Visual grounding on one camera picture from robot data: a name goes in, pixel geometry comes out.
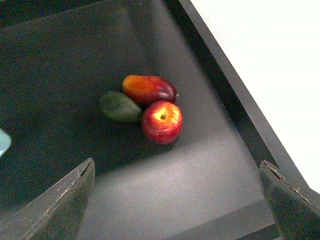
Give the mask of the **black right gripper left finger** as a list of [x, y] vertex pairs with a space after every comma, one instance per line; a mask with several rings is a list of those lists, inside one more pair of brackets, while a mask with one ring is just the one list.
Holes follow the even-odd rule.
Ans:
[[75, 240], [95, 183], [88, 158], [45, 192], [0, 222], [2, 240]]

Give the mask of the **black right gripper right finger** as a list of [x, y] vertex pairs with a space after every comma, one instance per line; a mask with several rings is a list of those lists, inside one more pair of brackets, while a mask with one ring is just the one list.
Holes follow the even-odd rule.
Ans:
[[320, 194], [274, 166], [259, 166], [263, 196], [283, 240], [320, 238]]

